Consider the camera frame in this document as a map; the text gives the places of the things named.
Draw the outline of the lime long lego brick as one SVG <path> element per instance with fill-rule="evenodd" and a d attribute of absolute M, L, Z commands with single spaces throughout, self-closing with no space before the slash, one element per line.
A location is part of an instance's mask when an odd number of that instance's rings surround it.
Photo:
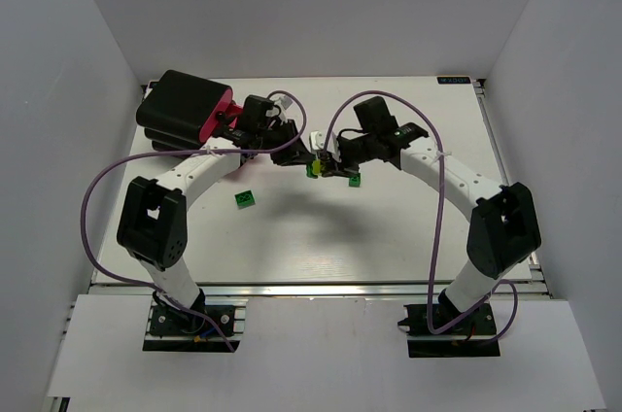
<path fill-rule="evenodd" d="M 320 176 L 322 173 L 322 164 L 320 160 L 315 160 L 312 164 L 313 174 L 316 176 Z"/>

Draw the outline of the green lego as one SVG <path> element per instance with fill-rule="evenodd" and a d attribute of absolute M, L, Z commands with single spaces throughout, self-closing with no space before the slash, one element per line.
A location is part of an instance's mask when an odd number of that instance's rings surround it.
<path fill-rule="evenodd" d="M 306 165 L 306 176 L 311 179 L 316 179 L 317 176 L 313 172 L 313 167 L 311 164 Z"/>

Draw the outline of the black pink drawer organizer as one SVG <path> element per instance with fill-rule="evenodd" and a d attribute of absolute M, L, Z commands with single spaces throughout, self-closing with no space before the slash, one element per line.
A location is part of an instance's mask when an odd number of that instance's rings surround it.
<path fill-rule="evenodd" d="M 176 70 L 150 88 L 135 118 L 157 151 L 196 150 L 225 119 L 242 112 L 230 86 Z"/>

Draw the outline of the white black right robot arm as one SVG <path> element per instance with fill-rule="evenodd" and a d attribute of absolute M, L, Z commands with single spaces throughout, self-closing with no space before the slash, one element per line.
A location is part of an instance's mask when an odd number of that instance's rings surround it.
<path fill-rule="evenodd" d="M 356 176 L 362 164 L 381 160 L 438 194 L 428 286 L 435 282 L 444 206 L 451 203 L 468 222 L 467 260 L 440 293 L 429 292 L 427 330 L 445 333 L 480 308 L 506 274 L 541 245 L 531 191 L 516 182 L 505 185 L 473 171 L 443 147 L 430 120 L 399 124 L 387 106 L 389 93 L 364 91 L 347 100 L 359 122 L 355 137 L 331 128 L 309 136 L 321 177 Z"/>

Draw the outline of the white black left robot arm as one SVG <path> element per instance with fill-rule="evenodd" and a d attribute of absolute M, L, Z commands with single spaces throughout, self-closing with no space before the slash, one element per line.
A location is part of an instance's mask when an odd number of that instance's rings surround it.
<path fill-rule="evenodd" d="M 313 156 L 300 139 L 304 128 L 287 115 L 297 102 L 282 90 L 248 97 L 237 113 L 217 115 L 198 150 L 152 179 L 136 177 L 127 188 L 117 241 L 147 270 L 155 300 L 187 333 L 207 323 L 204 292 L 184 261 L 188 211 L 211 186 L 257 155 L 283 166 L 310 163 Z"/>

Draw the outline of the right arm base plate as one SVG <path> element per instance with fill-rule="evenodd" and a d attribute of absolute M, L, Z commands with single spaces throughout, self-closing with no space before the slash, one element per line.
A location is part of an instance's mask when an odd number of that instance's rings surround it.
<path fill-rule="evenodd" d="M 497 325 L 489 303 L 440 334 L 427 324 L 427 305 L 404 306 L 405 317 L 397 327 L 406 334 L 412 359 L 497 358 L 501 355 Z"/>

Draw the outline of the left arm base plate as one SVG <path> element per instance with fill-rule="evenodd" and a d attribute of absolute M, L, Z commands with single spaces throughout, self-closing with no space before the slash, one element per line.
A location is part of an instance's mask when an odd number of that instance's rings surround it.
<path fill-rule="evenodd" d="M 210 317 L 235 351 L 244 332 L 246 309 L 242 305 L 207 304 Z M 195 317 L 153 301 L 150 307 L 142 350 L 159 353 L 225 353 L 232 351 L 214 327 L 203 318 Z"/>

